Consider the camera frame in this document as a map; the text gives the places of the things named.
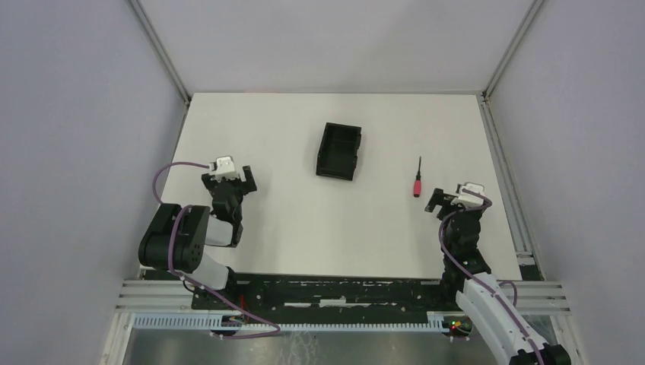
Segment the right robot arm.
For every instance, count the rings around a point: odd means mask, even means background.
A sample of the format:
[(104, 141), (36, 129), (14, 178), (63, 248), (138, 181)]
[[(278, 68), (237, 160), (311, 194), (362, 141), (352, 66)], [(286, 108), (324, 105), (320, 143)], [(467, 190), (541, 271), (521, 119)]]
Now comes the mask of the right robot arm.
[(549, 344), (502, 292), (478, 248), (481, 218), (492, 206), (479, 184), (459, 184), (454, 193), (436, 188), (425, 210), (440, 220), (440, 279), (446, 295), (472, 321), (499, 364), (570, 364), (567, 350)]

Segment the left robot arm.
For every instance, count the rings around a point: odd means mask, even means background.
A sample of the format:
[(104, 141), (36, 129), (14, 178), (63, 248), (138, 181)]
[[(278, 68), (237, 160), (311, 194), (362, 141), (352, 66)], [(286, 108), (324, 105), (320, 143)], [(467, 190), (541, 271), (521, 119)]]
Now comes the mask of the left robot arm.
[(243, 175), (210, 166), (202, 182), (211, 205), (192, 205), (180, 215), (178, 204), (162, 203), (138, 248), (141, 265), (177, 273), (199, 287), (224, 290), (232, 287), (234, 270), (205, 254), (205, 247), (235, 248), (243, 234), (242, 203), (257, 190), (251, 166)]

